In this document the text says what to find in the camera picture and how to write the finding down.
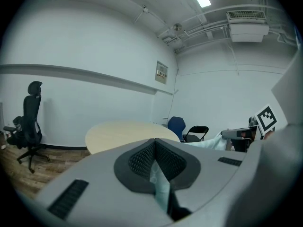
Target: light wood tabletop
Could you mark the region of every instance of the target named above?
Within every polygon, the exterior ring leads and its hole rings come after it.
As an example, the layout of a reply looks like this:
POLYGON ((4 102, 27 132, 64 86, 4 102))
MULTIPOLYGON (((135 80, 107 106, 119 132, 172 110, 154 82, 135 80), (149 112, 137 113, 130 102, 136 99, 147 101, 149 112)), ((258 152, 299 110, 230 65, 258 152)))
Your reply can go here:
POLYGON ((116 148, 132 142, 151 138, 179 141, 177 135, 154 123, 105 122, 92 127, 85 136, 86 147, 91 154, 116 148))

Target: wooden floor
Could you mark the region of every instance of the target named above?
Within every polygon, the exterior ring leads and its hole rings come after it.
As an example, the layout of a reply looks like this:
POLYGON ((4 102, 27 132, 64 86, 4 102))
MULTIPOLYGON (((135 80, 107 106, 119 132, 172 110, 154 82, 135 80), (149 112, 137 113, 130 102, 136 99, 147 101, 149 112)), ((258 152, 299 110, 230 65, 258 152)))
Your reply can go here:
POLYGON ((4 150, 0 149, 0 162, 13 186, 30 198, 34 198, 50 180, 90 155, 87 150, 41 149, 39 153, 48 155, 50 161, 34 156, 32 168, 35 173, 32 174, 28 169, 27 157, 22 159, 22 164, 16 160, 26 151, 26 148, 18 149, 16 146, 9 145, 4 150))

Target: air conditioning unit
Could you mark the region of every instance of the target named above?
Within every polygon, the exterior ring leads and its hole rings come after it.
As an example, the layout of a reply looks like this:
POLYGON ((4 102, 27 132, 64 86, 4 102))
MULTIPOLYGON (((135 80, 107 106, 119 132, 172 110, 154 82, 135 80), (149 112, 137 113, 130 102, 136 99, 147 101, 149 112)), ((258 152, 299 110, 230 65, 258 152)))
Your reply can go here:
POLYGON ((262 42, 269 25, 263 11, 237 10, 226 13, 233 42, 262 42))

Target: office chair headrest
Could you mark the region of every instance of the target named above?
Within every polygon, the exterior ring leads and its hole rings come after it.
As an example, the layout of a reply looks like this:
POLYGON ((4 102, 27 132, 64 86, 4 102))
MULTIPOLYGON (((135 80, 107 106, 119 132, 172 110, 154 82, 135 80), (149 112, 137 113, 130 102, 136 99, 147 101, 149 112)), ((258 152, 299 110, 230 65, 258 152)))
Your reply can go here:
POLYGON ((40 90, 41 90, 40 86, 41 85, 42 85, 42 82, 40 82, 40 81, 33 81, 28 86, 28 89, 27 89, 28 93, 30 95, 35 95, 35 96, 40 95, 40 90))

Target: baseboard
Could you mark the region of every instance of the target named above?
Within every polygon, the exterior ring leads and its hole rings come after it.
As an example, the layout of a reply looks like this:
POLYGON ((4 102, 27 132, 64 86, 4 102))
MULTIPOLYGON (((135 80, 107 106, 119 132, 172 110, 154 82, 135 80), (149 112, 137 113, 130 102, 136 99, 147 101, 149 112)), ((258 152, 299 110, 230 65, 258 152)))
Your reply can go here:
POLYGON ((87 150, 86 146, 52 146, 46 144, 40 144, 48 149, 63 149, 63 150, 87 150))

